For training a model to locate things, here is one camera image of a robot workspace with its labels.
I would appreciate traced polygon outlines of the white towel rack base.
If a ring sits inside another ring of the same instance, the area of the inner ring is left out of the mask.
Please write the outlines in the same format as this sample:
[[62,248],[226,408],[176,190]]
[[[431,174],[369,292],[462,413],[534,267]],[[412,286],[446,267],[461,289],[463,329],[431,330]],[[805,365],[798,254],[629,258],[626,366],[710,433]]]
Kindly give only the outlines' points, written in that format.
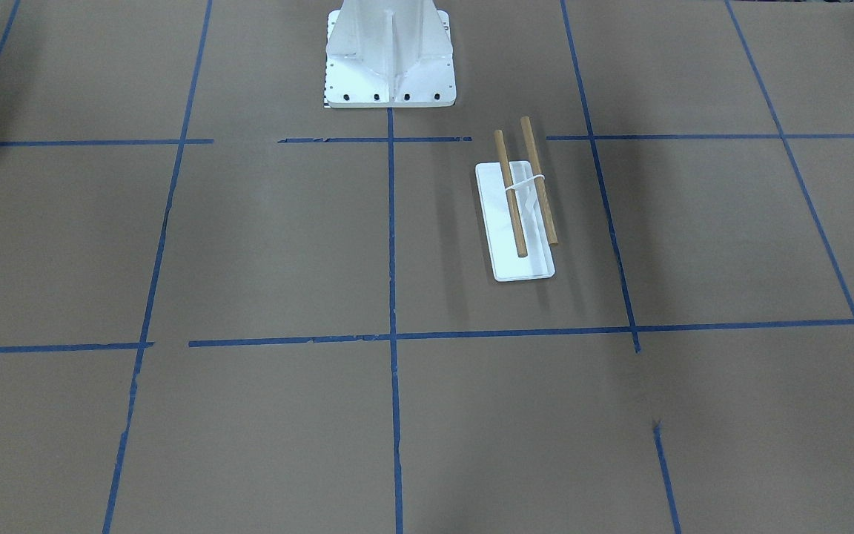
[[[543,219],[537,180],[528,161],[511,161],[513,186],[506,187],[497,162],[481,162],[474,167],[480,212],[486,233],[492,274],[499,283],[541,280],[555,275],[555,261]],[[515,193],[526,256],[519,254],[507,196]]]

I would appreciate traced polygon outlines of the wooden rack rod front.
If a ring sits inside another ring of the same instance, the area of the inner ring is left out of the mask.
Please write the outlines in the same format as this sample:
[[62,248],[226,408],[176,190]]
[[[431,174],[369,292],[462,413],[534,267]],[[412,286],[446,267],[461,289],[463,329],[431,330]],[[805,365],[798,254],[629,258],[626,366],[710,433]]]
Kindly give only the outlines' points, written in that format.
[[[497,161],[500,165],[502,182],[505,187],[513,185],[511,160],[507,152],[507,145],[504,134],[500,129],[494,131],[494,146],[496,149]],[[528,257],[528,248],[526,247],[526,239],[524,227],[521,220],[519,204],[517,203],[515,193],[504,192],[507,200],[507,210],[509,214],[509,223],[511,223],[513,233],[513,243],[516,248],[519,258]]]

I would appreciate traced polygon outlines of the wooden rack rod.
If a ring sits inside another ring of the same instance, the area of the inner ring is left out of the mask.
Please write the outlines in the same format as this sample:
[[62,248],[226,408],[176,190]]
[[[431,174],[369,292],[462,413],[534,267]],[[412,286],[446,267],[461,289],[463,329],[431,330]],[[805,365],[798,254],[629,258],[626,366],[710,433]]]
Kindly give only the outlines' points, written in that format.
[[[507,152],[507,145],[504,134],[500,129],[494,131],[494,146],[496,149],[497,161],[500,165],[502,182],[505,187],[513,185],[511,160]],[[504,192],[507,200],[507,210],[509,214],[509,223],[511,223],[513,233],[513,243],[516,248],[519,258],[528,257],[528,248],[526,247],[526,239],[524,227],[521,220],[519,204],[517,203],[515,193]]]
[[529,116],[522,116],[520,118],[520,128],[524,138],[526,155],[528,155],[529,163],[531,163],[533,185],[536,191],[541,217],[543,219],[543,229],[545,229],[546,232],[546,241],[548,241],[550,247],[555,247],[559,244],[555,217],[553,217],[552,207],[550,206],[548,189],[546,189],[545,176],[543,175],[543,167],[532,127],[532,121]]

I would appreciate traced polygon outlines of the wooden rack rod rear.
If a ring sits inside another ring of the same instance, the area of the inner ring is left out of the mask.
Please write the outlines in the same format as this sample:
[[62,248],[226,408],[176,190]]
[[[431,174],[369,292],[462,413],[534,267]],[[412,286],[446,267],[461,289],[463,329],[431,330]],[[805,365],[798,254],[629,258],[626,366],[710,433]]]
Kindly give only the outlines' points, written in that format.
[[550,206],[548,189],[546,189],[545,176],[543,175],[543,167],[532,127],[532,121],[529,116],[522,116],[520,118],[520,128],[524,138],[526,155],[528,155],[529,163],[531,163],[533,185],[536,191],[541,217],[543,219],[543,229],[545,229],[546,232],[546,241],[548,241],[550,247],[555,247],[559,244],[555,217],[553,217],[552,207]]

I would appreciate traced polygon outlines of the white rack upright post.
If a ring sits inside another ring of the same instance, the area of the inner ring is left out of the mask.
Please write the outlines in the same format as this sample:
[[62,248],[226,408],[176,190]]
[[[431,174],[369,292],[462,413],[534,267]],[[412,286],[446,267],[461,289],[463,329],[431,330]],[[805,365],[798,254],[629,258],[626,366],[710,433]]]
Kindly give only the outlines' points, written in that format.
[[504,191],[515,193],[517,203],[522,200],[520,210],[541,213],[541,203],[537,187],[540,182],[543,183],[544,179],[545,176],[543,174],[535,174],[531,178],[523,179],[521,182],[505,187]]

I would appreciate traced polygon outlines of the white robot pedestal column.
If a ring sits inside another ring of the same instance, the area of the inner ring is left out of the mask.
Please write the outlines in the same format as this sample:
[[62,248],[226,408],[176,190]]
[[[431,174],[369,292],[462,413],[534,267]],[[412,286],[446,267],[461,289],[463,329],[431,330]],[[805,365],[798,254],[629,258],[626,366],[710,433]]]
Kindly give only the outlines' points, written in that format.
[[457,101],[447,11],[434,1],[345,1],[328,14],[328,108],[447,108]]

